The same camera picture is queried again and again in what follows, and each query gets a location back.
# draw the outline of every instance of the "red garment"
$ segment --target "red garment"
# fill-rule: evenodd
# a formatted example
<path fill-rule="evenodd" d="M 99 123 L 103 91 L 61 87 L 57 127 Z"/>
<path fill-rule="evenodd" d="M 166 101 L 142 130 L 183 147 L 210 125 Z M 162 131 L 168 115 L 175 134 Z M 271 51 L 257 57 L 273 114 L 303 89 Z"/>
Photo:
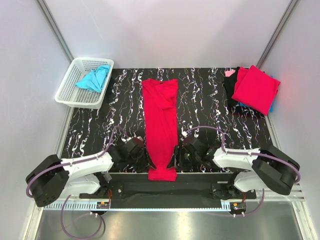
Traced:
<path fill-rule="evenodd" d="M 149 180 L 175 181 L 176 168 L 167 168 L 178 145 L 178 80 L 142 81 L 146 149 L 156 169 L 150 168 Z"/>
<path fill-rule="evenodd" d="M 253 65 L 249 70 L 241 67 L 238 71 L 232 99 L 267 115 L 277 95 L 279 85 L 280 81 L 268 76 Z"/>

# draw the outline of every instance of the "blue cloth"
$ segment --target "blue cloth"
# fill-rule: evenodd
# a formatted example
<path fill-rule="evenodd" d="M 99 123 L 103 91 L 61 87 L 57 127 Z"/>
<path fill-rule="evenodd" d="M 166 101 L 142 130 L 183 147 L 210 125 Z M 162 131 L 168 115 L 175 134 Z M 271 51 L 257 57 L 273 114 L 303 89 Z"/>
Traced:
<path fill-rule="evenodd" d="M 271 107 L 270 107 L 270 109 L 269 109 L 269 112 L 270 112 L 270 113 L 272 113 L 272 105 L 273 105 L 273 103 L 271 104 Z M 239 102 L 239 106 L 241 106 L 241 107 L 249 107 L 249 106 L 247 106 L 247 105 L 245 105 L 245 104 L 243 104 L 243 103 L 241 103 L 241 102 Z"/>
<path fill-rule="evenodd" d="M 96 70 L 91 70 L 81 81 L 75 85 L 81 89 L 87 89 L 91 92 L 101 93 L 104 88 L 110 66 L 99 66 Z"/>

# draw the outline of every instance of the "metal floor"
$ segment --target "metal floor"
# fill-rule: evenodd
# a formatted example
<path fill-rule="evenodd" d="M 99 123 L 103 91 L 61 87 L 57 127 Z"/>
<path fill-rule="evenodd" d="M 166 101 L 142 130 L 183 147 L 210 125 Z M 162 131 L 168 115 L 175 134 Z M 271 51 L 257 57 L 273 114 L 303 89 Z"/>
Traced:
<path fill-rule="evenodd" d="M 258 203 L 248 202 L 248 210 Z M 65 211 L 63 222 L 70 234 L 84 238 L 99 226 L 93 216 L 74 221 L 83 211 Z M 290 202 L 265 202 L 248 217 L 218 217 L 208 212 L 107 212 L 97 240 L 301 240 Z M 60 225 L 60 211 L 43 211 L 37 240 L 68 240 Z"/>

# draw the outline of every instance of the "white wall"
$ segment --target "white wall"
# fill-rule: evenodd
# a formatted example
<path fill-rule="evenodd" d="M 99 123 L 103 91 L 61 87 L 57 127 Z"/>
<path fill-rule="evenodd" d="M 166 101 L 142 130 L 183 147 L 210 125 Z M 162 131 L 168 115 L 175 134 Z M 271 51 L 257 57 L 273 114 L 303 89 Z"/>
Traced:
<path fill-rule="evenodd" d="M 117 68 L 256 64 L 289 0 L 46 0 L 75 57 Z"/>
<path fill-rule="evenodd" d="M 34 0 L 0 0 L 0 239 L 17 240 L 25 177 L 54 153 L 67 108 L 54 100 L 69 63 Z"/>
<path fill-rule="evenodd" d="M 301 188 L 320 237 L 320 1 L 302 0 L 263 70 L 281 81 L 270 114 L 282 150 L 301 166 Z"/>

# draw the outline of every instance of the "white plastic basket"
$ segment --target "white plastic basket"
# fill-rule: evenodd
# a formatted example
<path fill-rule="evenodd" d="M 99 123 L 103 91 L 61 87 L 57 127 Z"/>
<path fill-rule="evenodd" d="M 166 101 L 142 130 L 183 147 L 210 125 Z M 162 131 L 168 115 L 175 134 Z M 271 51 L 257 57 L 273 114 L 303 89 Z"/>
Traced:
<path fill-rule="evenodd" d="M 76 86 L 76 83 L 81 81 L 85 75 L 90 73 L 91 70 L 95 70 L 102 65 L 109 65 L 110 71 L 106 76 L 101 93 L 81 89 Z M 73 108 L 100 109 L 106 94 L 113 67 L 114 61 L 111 59 L 95 57 L 75 58 L 66 71 L 54 99 L 58 103 L 66 104 Z"/>

